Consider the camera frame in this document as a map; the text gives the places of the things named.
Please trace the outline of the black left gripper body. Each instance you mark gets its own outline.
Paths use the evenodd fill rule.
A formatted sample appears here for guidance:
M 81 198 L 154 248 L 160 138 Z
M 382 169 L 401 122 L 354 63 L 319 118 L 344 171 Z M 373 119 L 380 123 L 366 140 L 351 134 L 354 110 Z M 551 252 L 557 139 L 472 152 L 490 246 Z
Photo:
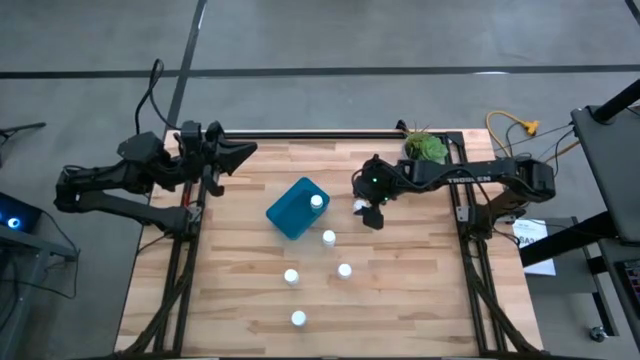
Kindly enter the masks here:
M 224 195 L 225 189 L 219 184 L 220 170 L 217 163 L 218 137 L 223 132 L 218 121 L 211 123 L 202 135 L 200 150 L 203 158 L 202 185 L 214 197 Z

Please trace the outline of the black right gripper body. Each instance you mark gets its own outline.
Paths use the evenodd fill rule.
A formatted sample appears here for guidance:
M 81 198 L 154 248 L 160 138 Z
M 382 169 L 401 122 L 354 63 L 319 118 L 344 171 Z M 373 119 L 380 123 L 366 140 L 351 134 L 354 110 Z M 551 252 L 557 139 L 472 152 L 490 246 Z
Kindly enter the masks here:
M 365 226 L 374 230 L 384 227 L 384 215 L 380 207 L 397 199 L 395 168 L 374 154 L 352 176 L 353 194 L 356 198 L 354 214 L 362 217 Z

